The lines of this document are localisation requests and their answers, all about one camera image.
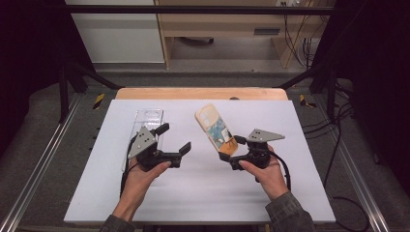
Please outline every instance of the white table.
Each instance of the white table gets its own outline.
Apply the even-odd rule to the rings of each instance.
[[[119,199],[124,156],[135,112],[161,108],[170,130],[162,150],[192,149],[180,168],[166,170],[149,188],[133,220],[145,224],[262,224],[269,222],[269,199],[254,177],[233,171],[197,125],[193,114],[212,102],[233,134],[248,136],[257,128],[286,136],[269,142],[287,163],[292,192],[316,223],[335,216],[322,187],[292,101],[114,100],[65,216],[66,222],[101,224]],[[237,155],[245,154],[241,146]]]

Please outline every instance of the gray carpet floor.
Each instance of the gray carpet floor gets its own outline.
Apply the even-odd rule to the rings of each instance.
[[[272,87],[292,78],[293,72],[267,73],[255,72],[181,72],[177,68],[170,72],[102,72],[102,75],[113,82],[125,86],[198,86],[198,87]],[[89,158],[99,128],[108,109],[110,100],[115,98],[116,91],[109,90],[101,84],[86,79],[89,89],[80,94],[81,101],[73,122],[70,124],[63,140],[49,164],[44,177],[28,205],[20,224],[20,231],[62,231],[65,228],[78,228],[63,221],[69,207],[82,170]],[[287,94],[294,102],[302,126],[314,125],[325,116],[318,107],[300,104],[300,95],[307,102],[318,103],[322,95],[311,95],[306,80]],[[105,97],[98,109],[93,109],[98,94]],[[343,105],[347,100],[337,95],[337,104]],[[30,100],[30,111],[21,129],[0,160],[0,218],[5,218],[24,188],[32,171],[43,154],[50,137],[58,126],[60,113],[58,85],[52,85],[35,93]],[[308,131],[316,127],[304,128]],[[326,129],[318,133],[307,134],[307,143],[316,164],[320,177],[324,180],[335,142]],[[342,139],[357,163],[364,179],[391,231],[410,231],[410,200],[401,189],[389,168],[376,164],[358,122],[354,117],[346,117],[341,123]],[[359,202],[349,175],[339,156],[335,158],[329,176],[327,192],[331,196],[343,196]],[[350,228],[364,227],[365,218],[362,212],[352,204],[331,200],[337,220]],[[239,228],[219,227],[213,231],[240,231]],[[319,231],[345,231],[334,223],[318,225]]]

